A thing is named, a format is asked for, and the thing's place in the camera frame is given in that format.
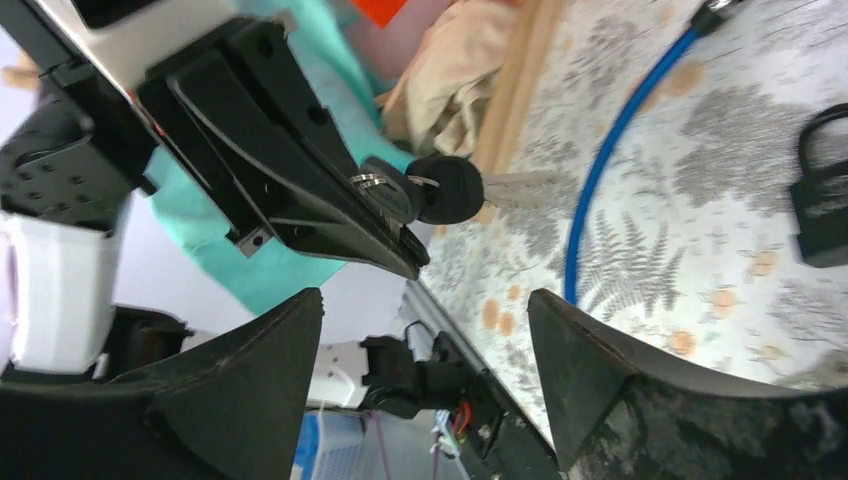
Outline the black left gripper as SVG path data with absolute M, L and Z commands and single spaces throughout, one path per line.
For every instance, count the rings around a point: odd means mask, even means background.
M 414 279 L 426 249 L 392 233 L 284 28 L 226 1 L 43 1 L 225 218 L 244 255 L 267 240 Z

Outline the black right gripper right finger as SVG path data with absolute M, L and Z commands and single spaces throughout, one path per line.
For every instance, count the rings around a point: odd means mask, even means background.
M 573 479 L 843 479 L 847 392 L 696 365 L 555 293 L 531 293 L 534 355 L 560 468 Z

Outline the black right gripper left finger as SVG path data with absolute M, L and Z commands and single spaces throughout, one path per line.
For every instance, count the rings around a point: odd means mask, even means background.
M 323 305 L 307 288 L 224 335 L 107 383 L 1 385 L 5 479 L 282 479 Z

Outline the black headed key pair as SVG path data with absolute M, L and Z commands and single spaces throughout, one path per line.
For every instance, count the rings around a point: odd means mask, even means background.
M 465 222 L 485 206 L 531 209 L 561 177 L 548 171 L 493 174 L 460 157 L 431 155 L 400 171 L 377 157 L 367 158 L 352 186 L 372 201 L 392 224 Z

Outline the blue cable lock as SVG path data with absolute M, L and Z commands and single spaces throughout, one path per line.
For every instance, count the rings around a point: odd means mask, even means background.
M 578 304 L 579 254 L 582 235 L 588 222 L 592 200 L 599 187 L 607 163 L 619 141 L 647 98 L 660 85 L 673 67 L 700 39 L 716 32 L 744 8 L 744 0 L 704 1 L 690 17 L 687 27 L 643 77 L 617 114 L 601 142 L 586 176 L 573 212 L 572 223 L 564 250 L 563 298 Z

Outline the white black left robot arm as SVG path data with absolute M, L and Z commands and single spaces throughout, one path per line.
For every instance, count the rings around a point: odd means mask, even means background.
M 111 252 L 135 190 L 165 149 L 226 226 L 239 258 L 271 245 L 415 280 L 425 246 L 370 197 L 285 24 L 221 1 L 5 1 L 3 28 L 54 93 L 1 149 L 1 208 L 23 237 L 24 323 L 11 361 L 44 382 L 11 382 L 17 417 L 79 417 L 125 402 L 126 374 L 89 378 L 108 343 Z

